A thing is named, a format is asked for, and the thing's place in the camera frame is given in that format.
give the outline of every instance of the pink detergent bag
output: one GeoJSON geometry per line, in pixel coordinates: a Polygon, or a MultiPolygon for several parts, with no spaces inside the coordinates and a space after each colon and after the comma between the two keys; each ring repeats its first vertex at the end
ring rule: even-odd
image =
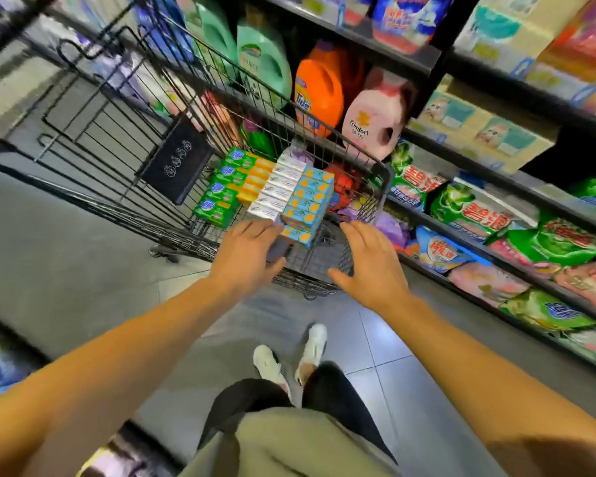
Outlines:
{"type": "MultiPolygon", "coordinates": [[[[371,154],[384,160],[395,149],[404,127],[407,104],[404,86],[407,80],[374,67],[367,76],[364,90],[350,104],[342,124],[342,135],[371,154]]],[[[344,141],[350,154],[370,165],[366,155],[344,141]]]]}

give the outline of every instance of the shoe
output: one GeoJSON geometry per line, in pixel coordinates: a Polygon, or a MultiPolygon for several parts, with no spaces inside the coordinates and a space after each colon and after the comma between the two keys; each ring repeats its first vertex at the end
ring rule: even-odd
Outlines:
{"type": "Polygon", "coordinates": [[[283,390],[286,389],[289,400],[292,399],[292,392],[289,383],[283,375],[283,369],[276,353],[267,345],[256,346],[254,350],[254,366],[259,372],[259,376],[264,380],[269,380],[280,385],[283,390]]]}
{"type": "Polygon", "coordinates": [[[300,367],[303,363],[311,363],[318,367],[320,365],[320,360],[322,360],[322,354],[325,352],[326,347],[326,326],[322,323],[316,323],[311,328],[309,328],[309,339],[307,340],[307,344],[304,345],[304,352],[302,353],[302,358],[298,363],[298,368],[296,369],[296,373],[294,378],[296,382],[302,387],[303,382],[300,378],[300,367]]]}

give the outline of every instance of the orange tide bottle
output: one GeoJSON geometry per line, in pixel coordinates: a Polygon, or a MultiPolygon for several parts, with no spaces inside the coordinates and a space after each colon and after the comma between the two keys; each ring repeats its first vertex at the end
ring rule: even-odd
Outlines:
{"type": "Polygon", "coordinates": [[[326,137],[342,118],[344,94],[341,73],[342,53],[333,44],[318,40],[309,56],[298,66],[294,102],[298,122],[314,134],[326,137]]]}

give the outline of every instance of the wire basket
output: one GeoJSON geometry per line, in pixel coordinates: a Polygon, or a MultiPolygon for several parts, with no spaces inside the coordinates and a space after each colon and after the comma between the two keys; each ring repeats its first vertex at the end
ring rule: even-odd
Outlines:
{"type": "MultiPolygon", "coordinates": [[[[0,136],[0,170],[162,246],[212,261],[229,228],[193,211],[221,159],[240,147],[274,160],[293,141],[315,167],[335,167],[336,190],[361,201],[357,217],[373,221],[390,187],[389,167],[206,45],[161,2],[134,0],[100,33],[85,27],[85,38],[60,41],[67,68],[0,136]],[[315,135],[318,126],[328,138],[315,135]],[[265,150],[252,143],[252,132],[266,136],[265,150]],[[178,198],[147,177],[166,147],[172,157],[159,169],[167,176],[181,173],[186,156],[207,153],[178,198]]],[[[232,224],[245,215],[241,206],[232,224]]],[[[339,222],[329,210],[309,248],[281,248],[288,263],[276,282],[310,295],[335,292],[326,271],[349,273],[353,266],[339,222]]]]}

